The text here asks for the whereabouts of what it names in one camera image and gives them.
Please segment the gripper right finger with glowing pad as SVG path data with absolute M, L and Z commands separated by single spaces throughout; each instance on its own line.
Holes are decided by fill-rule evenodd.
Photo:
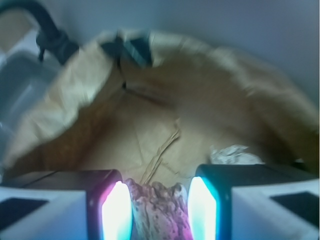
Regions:
M 195 240 L 317 240 L 320 180 L 286 165 L 201 164 L 188 191 Z

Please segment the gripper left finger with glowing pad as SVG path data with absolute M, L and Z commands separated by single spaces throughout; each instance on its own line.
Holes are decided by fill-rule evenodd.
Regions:
M 0 185 L 3 240 L 128 240 L 133 214 L 120 171 L 35 171 Z

